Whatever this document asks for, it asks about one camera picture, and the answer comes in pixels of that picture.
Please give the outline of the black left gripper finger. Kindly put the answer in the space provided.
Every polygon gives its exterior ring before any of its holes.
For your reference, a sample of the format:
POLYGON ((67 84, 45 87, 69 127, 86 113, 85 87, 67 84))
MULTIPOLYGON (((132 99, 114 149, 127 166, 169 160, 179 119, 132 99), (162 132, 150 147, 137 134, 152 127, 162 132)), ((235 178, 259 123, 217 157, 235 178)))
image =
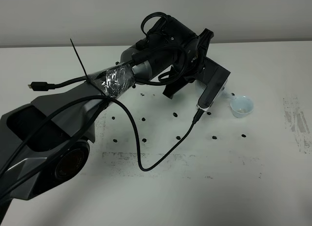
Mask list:
POLYGON ((172 99, 174 94, 181 90, 183 87, 185 87, 188 83, 189 82, 186 81, 184 78, 179 78, 175 82, 165 86, 163 95, 168 97, 169 99, 172 99))

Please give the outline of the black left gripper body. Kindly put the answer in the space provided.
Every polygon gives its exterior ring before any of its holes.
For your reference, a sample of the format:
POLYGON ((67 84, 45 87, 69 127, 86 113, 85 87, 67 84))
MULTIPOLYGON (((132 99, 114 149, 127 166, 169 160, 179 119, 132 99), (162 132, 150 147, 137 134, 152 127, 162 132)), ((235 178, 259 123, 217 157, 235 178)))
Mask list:
POLYGON ((197 35, 189 28, 171 28, 170 42, 171 69, 170 83, 185 82, 185 77, 194 74, 198 67, 203 66, 203 59, 207 54, 208 47, 214 33, 205 28, 197 35))

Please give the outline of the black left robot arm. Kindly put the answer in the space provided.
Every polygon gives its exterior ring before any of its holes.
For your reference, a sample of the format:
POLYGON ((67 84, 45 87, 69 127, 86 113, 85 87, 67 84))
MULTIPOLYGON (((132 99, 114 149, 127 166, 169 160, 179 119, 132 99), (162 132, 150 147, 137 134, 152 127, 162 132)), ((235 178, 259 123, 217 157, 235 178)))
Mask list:
POLYGON ((0 118, 0 202, 32 199, 73 178, 85 165, 95 140, 94 122, 137 84, 164 86, 172 97, 186 84, 206 85, 193 118, 210 107, 216 91, 206 54, 214 33, 197 35, 162 12, 145 38, 125 50, 115 66, 61 83, 77 86, 43 95, 0 118))

